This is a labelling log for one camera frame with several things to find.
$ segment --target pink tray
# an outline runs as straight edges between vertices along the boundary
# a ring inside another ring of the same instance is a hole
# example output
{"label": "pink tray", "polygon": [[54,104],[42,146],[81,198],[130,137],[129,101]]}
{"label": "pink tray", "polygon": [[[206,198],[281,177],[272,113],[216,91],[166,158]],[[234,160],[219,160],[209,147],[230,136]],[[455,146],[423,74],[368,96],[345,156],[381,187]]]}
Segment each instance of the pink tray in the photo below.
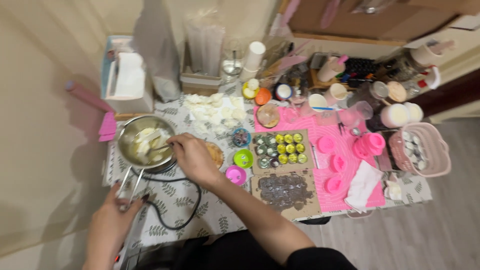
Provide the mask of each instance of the pink tray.
{"label": "pink tray", "polygon": [[[258,107],[253,108],[253,114],[257,112]],[[352,209],[348,206],[343,200],[347,197],[348,189],[350,188],[350,182],[352,181],[355,172],[357,171],[360,165],[360,159],[356,158],[352,153],[353,142],[355,137],[350,134],[350,130],[346,129],[346,133],[343,136],[340,135],[338,127],[336,125],[331,126],[317,126],[317,122],[313,116],[303,117],[298,119],[295,123],[288,123],[283,119],[283,107],[278,107],[278,112],[280,113],[280,122],[274,128],[265,128],[262,127],[255,120],[255,131],[256,132],[268,132],[268,131],[283,131],[283,130],[295,130],[295,129],[308,129],[308,139],[311,144],[315,145],[318,138],[325,135],[331,135],[337,139],[336,149],[332,153],[323,154],[318,150],[317,157],[320,169],[313,169],[313,176],[315,178],[315,188],[317,190],[318,202],[320,203],[320,208],[322,212],[331,212],[338,210],[347,210]],[[358,126],[360,131],[366,131],[365,123],[361,123]],[[347,168],[340,173],[334,173],[330,170],[330,158],[334,154],[341,154],[345,157],[346,162],[348,163]],[[375,160],[373,157],[367,158],[367,161],[370,165],[375,166]],[[330,194],[325,190],[326,180],[339,176],[343,179],[344,185],[340,191],[335,194]],[[367,207],[376,207],[385,205],[385,197],[382,192],[382,183],[373,189],[372,195],[368,198]]]}

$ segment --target orange lid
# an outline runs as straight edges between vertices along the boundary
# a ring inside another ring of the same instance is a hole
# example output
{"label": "orange lid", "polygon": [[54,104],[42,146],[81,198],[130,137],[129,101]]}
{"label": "orange lid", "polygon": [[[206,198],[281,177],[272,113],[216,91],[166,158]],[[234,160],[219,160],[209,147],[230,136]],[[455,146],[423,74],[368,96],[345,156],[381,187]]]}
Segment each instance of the orange lid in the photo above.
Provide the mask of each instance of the orange lid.
{"label": "orange lid", "polygon": [[257,96],[255,97],[255,102],[257,102],[258,105],[264,105],[270,99],[272,99],[272,94],[270,93],[270,91],[268,91],[267,88],[262,87],[262,88],[260,88]]}

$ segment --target leaf pattern tablecloth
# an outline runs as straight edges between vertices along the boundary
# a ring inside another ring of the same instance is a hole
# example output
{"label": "leaf pattern tablecloth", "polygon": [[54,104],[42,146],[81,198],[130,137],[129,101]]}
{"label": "leaf pattern tablecloth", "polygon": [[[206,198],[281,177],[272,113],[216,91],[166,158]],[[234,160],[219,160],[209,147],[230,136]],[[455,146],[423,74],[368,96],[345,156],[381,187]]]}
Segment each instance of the leaf pattern tablecloth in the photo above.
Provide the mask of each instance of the leaf pattern tablecloth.
{"label": "leaf pattern tablecloth", "polygon": [[[238,81],[233,84],[221,86],[219,90],[220,93],[235,97],[241,96],[240,91],[241,86]],[[192,125],[193,121],[190,119],[189,110],[182,107],[184,99],[185,97],[182,95],[179,100],[170,103],[157,102],[155,104],[155,114],[170,121],[178,134],[189,132],[199,138],[205,139],[206,141],[216,143],[224,152],[225,161],[220,168],[220,171],[224,172],[229,166],[233,165],[233,155],[240,149],[236,147],[231,140],[232,130],[228,130],[222,135],[198,134]],[[253,104],[251,101],[245,99],[244,106],[247,112],[247,117],[241,126],[250,132],[254,132]],[[113,185],[116,180],[122,180],[127,168],[128,165],[117,152],[114,142],[109,142],[108,160],[103,184]],[[252,177],[252,171],[251,169],[246,171],[247,177],[250,179]],[[165,180],[185,177],[185,174],[178,166],[175,166],[174,169],[163,174],[146,175],[155,179]],[[388,177],[388,173],[385,173],[384,179],[386,179],[386,177]],[[403,200],[392,201],[387,199],[385,206],[373,209],[408,205],[432,199],[428,183],[424,177],[402,172],[398,178],[402,187]],[[136,176],[133,173],[130,173],[128,179],[135,181]],[[250,192],[250,181],[247,181],[242,185],[242,188]],[[245,225],[237,215],[233,213],[233,211],[227,207],[221,199],[207,190],[202,189],[201,192],[202,200],[194,218],[185,228],[178,231],[171,231],[161,226],[154,210],[149,207],[143,207],[138,215],[138,220],[134,221],[135,224],[131,235],[130,248],[151,246],[160,243],[246,229]],[[188,181],[173,183],[141,181],[137,189],[137,195],[142,196],[146,193],[150,193],[150,200],[159,207],[163,220],[171,227],[183,224],[190,217],[198,196],[197,189]],[[314,219],[350,212],[353,211],[342,210],[324,212],[321,215],[308,216],[296,220]]]}

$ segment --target cable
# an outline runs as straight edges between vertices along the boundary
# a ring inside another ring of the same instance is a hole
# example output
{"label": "cable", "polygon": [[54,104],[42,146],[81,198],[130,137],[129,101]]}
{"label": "cable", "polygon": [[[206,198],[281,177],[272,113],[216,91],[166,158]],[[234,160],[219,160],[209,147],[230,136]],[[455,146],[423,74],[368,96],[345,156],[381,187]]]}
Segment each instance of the cable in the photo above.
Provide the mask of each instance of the cable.
{"label": "cable", "polygon": [[[138,172],[135,171],[134,168],[132,168],[132,172],[136,176],[138,176],[138,174],[139,174]],[[167,228],[169,230],[177,231],[177,230],[183,229],[183,228],[185,228],[185,226],[188,225],[188,223],[190,223],[190,221],[192,221],[192,219],[195,217],[195,213],[197,212],[198,206],[200,205],[200,201],[202,200],[202,190],[200,189],[200,186],[197,183],[188,179],[187,177],[183,177],[183,178],[179,178],[179,179],[172,179],[172,180],[160,180],[160,179],[154,179],[154,178],[150,178],[148,176],[142,175],[142,179],[148,180],[148,181],[154,181],[154,182],[163,182],[163,183],[171,183],[171,182],[178,182],[178,181],[190,181],[193,185],[195,185],[195,187],[197,188],[197,192],[198,192],[197,203],[195,204],[195,207],[193,208],[192,215],[187,219],[187,221],[184,224],[182,224],[178,227],[170,227],[170,226],[166,225],[165,222],[162,219],[162,216],[160,215],[160,209],[158,208],[158,206],[155,203],[153,203],[152,201],[146,201],[145,202],[146,204],[148,204],[150,206],[153,206],[153,208],[154,208],[154,210],[155,210],[155,212],[158,216],[158,220],[160,220],[160,223],[162,224],[162,226],[164,226],[165,228]]]}

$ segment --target black nail polish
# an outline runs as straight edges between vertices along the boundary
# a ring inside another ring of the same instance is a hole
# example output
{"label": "black nail polish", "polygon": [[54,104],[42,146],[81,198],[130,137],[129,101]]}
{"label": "black nail polish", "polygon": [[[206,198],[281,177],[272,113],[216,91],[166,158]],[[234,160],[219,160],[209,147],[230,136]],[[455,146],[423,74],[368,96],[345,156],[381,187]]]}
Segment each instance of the black nail polish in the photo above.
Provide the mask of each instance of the black nail polish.
{"label": "black nail polish", "polygon": [[150,197],[150,194],[145,194],[143,197],[142,197],[142,203],[146,203],[148,201],[148,197]]}

